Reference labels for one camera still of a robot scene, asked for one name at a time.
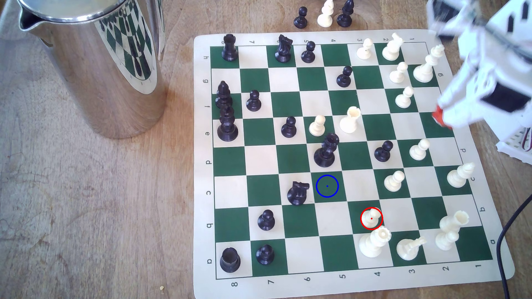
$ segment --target white pawn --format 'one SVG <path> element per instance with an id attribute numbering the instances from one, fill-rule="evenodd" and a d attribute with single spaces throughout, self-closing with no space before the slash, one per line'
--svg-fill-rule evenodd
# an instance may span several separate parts
<path id="1" fill-rule="evenodd" d="M 410 100 L 410 97 L 414 95 L 414 89 L 411 86 L 405 87 L 403 90 L 403 93 L 395 97 L 395 104 L 399 108 L 408 108 L 410 107 L 410 104 L 412 101 Z"/>
<path id="2" fill-rule="evenodd" d="M 340 119 L 340 129 L 348 134 L 355 132 L 356 120 L 360 117 L 360 109 L 351 106 L 347 109 L 347 115 Z"/>
<path id="3" fill-rule="evenodd" d="M 309 126 L 309 132 L 313 136 L 319 137 L 325 133 L 325 117 L 323 115 L 318 115 L 314 121 Z"/>
<path id="4" fill-rule="evenodd" d="M 427 155 L 426 150 L 428 150 L 429 146 L 430 141 L 428 139 L 420 140 L 418 144 L 414 144 L 410 147 L 410 157 L 417 161 L 425 159 L 425 156 Z"/>
<path id="5" fill-rule="evenodd" d="M 392 71 L 390 73 L 390 81 L 396 84 L 403 82 L 404 73 L 406 72 L 407 69 L 408 69 L 408 64 L 406 64 L 406 62 L 404 61 L 400 62 L 397 65 L 397 70 Z"/>
<path id="6" fill-rule="evenodd" d="M 360 238 L 360 252 L 369 258 L 375 258 L 383 251 L 383 246 L 386 245 L 391 238 L 392 233 L 384 226 L 380 226 L 370 234 L 365 234 Z"/>
<path id="7" fill-rule="evenodd" d="M 384 179 L 384 187 L 390 192 L 396 192 L 401 189 L 401 182 L 404 180 L 404 173 L 401 170 L 397 170 L 393 175 L 387 176 Z"/>
<path id="8" fill-rule="evenodd" d="M 456 170 L 451 170 L 447 174 L 447 182 L 454 188 L 461 188 L 466 184 L 468 178 L 471 177 L 475 164 L 473 162 L 458 166 Z"/>
<path id="9" fill-rule="evenodd" d="M 371 46 L 373 46 L 373 40 L 366 38 L 362 47 L 356 50 L 356 56 L 362 60 L 369 59 L 371 57 L 371 51 L 369 51 Z"/>
<path id="10" fill-rule="evenodd" d="M 436 236 L 436 246 L 441 250 L 450 250 L 453 248 L 454 242 L 458 240 L 458 232 L 451 230 L 448 232 L 440 232 Z"/>
<path id="11" fill-rule="evenodd" d="M 415 240 L 402 239 L 397 243 L 397 254 L 405 261 L 411 261 L 418 256 L 419 246 L 425 244 L 427 240 L 421 236 Z"/>

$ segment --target black pawn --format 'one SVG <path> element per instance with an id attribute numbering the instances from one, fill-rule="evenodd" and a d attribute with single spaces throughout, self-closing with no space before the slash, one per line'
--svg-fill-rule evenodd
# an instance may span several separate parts
<path id="1" fill-rule="evenodd" d="M 275 225 L 275 218 L 271 210 L 265 210 L 257 219 L 257 224 L 262 230 L 270 230 Z"/>
<path id="2" fill-rule="evenodd" d="M 252 90 L 250 92 L 250 98 L 246 101 L 246 108 L 249 111 L 258 111 L 262 106 L 261 100 L 259 100 L 259 92 Z"/>
<path id="3" fill-rule="evenodd" d="M 316 55 L 314 54 L 315 48 L 316 44 L 313 41 L 310 40 L 308 43 L 306 43 L 306 51 L 301 53 L 301 60 L 306 63 L 314 62 L 314 59 L 316 59 Z"/>
<path id="4" fill-rule="evenodd" d="M 273 262 L 273 258 L 275 258 L 273 248 L 268 244 L 259 248 L 255 256 L 257 261 L 263 265 L 271 264 L 271 262 Z"/>
<path id="5" fill-rule="evenodd" d="M 385 141 L 381 147 L 375 149 L 375 158 L 380 162 L 388 161 L 390 159 L 390 151 L 393 147 L 394 144 L 390 140 Z"/>
<path id="6" fill-rule="evenodd" d="M 299 16 L 297 18 L 294 19 L 294 26 L 299 28 L 299 29 L 303 29 L 306 27 L 306 25 L 308 24 L 307 20 L 305 19 L 306 17 L 306 7 L 305 6 L 301 6 L 300 7 L 300 10 L 299 10 Z"/>
<path id="7" fill-rule="evenodd" d="M 226 61 L 237 60 L 238 50 L 235 47 L 236 37 L 232 34 L 227 34 L 223 37 L 222 58 Z"/>
<path id="8" fill-rule="evenodd" d="M 351 78 L 349 77 L 351 73 L 353 72 L 353 68 L 351 68 L 349 65 L 344 67 L 344 70 L 338 77 L 336 78 L 336 83 L 340 87 L 347 87 L 349 84 L 351 84 Z"/>
<path id="9" fill-rule="evenodd" d="M 233 247 L 225 248 L 220 258 L 220 267 L 227 273 L 233 273 L 240 267 L 240 256 Z"/>
<path id="10" fill-rule="evenodd" d="M 281 127 L 281 134 L 286 138 L 292 138 L 296 136 L 296 119 L 295 117 L 288 117 L 286 119 L 286 124 Z"/>

